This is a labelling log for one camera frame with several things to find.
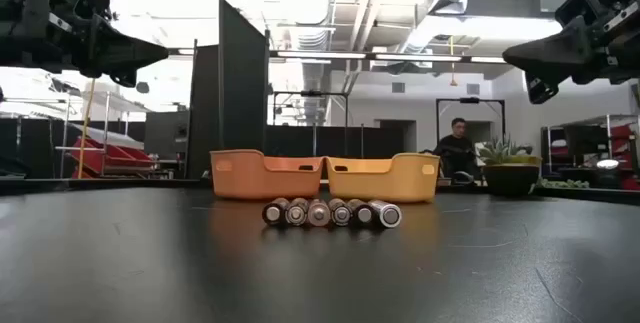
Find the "black plastic crate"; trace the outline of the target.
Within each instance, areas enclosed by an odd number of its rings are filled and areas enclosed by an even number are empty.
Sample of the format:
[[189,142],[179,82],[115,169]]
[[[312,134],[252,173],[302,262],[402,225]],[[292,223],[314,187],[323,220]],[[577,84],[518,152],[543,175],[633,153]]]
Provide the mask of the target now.
[[[60,103],[66,104],[62,144],[55,147],[61,153],[60,176],[64,175],[66,159],[76,163],[72,178],[88,179],[107,177],[147,176],[154,162],[144,153],[144,144],[128,135],[131,113],[148,113],[144,105],[128,100],[118,93],[97,92],[90,96],[88,92],[68,94]],[[103,128],[83,129],[83,125],[70,123],[73,103],[96,103],[103,109]],[[124,116],[124,132],[109,130],[110,114],[121,113]]]

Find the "black tubular station frame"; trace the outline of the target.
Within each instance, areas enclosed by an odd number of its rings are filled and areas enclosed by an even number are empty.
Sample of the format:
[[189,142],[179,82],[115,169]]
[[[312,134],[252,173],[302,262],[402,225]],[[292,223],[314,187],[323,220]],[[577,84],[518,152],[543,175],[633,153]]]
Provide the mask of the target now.
[[349,118],[350,118],[350,110],[349,110],[349,93],[344,92],[323,92],[320,90],[301,90],[301,91],[273,91],[273,108],[272,108],[272,125],[276,124],[276,117],[279,114],[277,112],[278,107],[282,105],[286,105],[285,101],[289,98],[285,99],[283,102],[278,102],[277,97],[279,95],[288,95],[288,96],[300,96],[306,98],[317,98],[317,97],[333,97],[338,96],[343,100],[342,109],[344,111],[344,155],[348,155],[349,142],[348,142],[348,129],[349,129]]
[[436,141],[439,142],[441,140],[440,126],[441,126],[441,117],[443,113],[448,109],[451,103],[459,103],[459,104],[480,104],[483,103],[489,108],[491,108],[501,119],[500,128],[501,135],[500,138],[504,139],[507,136],[506,130],[506,101],[503,99],[482,99],[478,97],[462,97],[462,98],[437,98],[435,100],[435,109],[436,109]]

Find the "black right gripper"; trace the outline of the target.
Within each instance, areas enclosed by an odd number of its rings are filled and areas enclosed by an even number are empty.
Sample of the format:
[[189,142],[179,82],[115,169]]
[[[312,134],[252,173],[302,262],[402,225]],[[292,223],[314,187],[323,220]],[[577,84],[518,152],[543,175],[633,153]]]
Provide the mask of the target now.
[[541,105],[553,98],[559,83],[580,68],[578,82],[582,85],[596,79],[620,85],[640,78],[640,0],[586,2],[585,19],[579,15],[559,33],[502,53],[506,63],[525,73],[531,104]]

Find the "copper and black AA battery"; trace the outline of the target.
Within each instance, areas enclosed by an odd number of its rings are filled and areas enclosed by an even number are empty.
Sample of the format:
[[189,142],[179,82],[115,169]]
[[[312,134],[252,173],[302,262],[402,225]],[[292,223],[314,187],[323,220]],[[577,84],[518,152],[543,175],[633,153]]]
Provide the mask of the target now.
[[285,209],[285,218],[291,226],[302,226],[307,221],[309,201],[305,198],[291,200]]
[[307,223],[315,227],[325,227],[331,222],[331,210],[321,199],[314,199],[309,203]]
[[331,213],[331,220],[334,225],[349,225],[352,217],[352,210],[344,200],[333,198],[328,202],[328,207]]

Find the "black partition panel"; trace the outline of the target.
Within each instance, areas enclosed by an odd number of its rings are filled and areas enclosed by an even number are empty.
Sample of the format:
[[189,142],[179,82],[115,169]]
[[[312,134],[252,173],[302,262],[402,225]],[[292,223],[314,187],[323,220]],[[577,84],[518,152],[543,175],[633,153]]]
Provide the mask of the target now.
[[217,0],[218,42],[194,46],[185,170],[211,171],[217,150],[262,151],[266,140],[268,35],[227,0]]

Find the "orange plastic bin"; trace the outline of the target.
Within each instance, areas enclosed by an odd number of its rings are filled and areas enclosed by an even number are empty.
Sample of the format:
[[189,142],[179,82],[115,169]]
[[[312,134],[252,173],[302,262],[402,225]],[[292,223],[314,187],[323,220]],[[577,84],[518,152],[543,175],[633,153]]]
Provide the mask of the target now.
[[253,149],[211,151],[218,197],[241,200],[312,197],[319,192],[323,157],[272,157]]

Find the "yellow plastic bin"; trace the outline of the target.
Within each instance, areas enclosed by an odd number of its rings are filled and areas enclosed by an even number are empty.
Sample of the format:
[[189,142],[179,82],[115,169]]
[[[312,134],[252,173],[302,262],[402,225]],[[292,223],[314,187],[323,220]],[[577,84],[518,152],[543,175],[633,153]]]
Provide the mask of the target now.
[[334,197],[393,203],[432,201],[440,158],[399,153],[389,159],[326,157],[329,189]]

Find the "person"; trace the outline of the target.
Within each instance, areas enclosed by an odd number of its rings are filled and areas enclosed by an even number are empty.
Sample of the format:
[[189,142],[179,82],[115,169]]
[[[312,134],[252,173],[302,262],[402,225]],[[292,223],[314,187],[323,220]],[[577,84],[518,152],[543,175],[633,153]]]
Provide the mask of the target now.
[[452,132],[441,138],[433,154],[440,158],[442,176],[454,185],[475,185],[480,170],[476,162],[475,146],[465,135],[466,120],[454,118]]

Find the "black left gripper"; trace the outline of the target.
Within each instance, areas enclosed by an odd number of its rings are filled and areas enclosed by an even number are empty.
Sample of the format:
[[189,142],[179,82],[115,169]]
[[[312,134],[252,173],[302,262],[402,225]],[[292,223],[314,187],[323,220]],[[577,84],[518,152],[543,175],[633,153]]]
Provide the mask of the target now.
[[120,33],[96,14],[78,17],[67,0],[0,0],[0,66],[108,75],[134,88],[139,69],[168,56],[164,46]]

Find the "metal shelf with red bins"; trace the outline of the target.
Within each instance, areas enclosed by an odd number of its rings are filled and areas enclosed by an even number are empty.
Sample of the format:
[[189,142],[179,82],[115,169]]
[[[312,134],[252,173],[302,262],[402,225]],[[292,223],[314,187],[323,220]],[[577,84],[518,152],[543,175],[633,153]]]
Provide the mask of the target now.
[[[640,191],[640,116],[607,114],[541,129],[542,176],[580,180],[592,189]],[[600,160],[620,162],[615,170]]]

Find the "succulent plant in pot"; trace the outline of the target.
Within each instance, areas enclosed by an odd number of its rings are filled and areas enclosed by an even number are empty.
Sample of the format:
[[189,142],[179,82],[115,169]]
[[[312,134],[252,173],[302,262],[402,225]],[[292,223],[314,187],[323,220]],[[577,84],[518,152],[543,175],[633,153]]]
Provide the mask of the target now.
[[511,138],[492,138],[477,149],[481,172],[493,195],[517,197],[531,194],[535,188],[587,189],[590,183],[580,180],[549,180],[542,176],[542,159],[533,147]]

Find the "low black divider wall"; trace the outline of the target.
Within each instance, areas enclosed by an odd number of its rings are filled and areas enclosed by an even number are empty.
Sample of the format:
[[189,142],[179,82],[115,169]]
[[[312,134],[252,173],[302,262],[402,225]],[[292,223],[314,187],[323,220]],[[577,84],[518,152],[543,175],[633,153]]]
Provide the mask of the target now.
[[387,159],[403,153],[399,128],[337,126],[268,126],[268,156]]

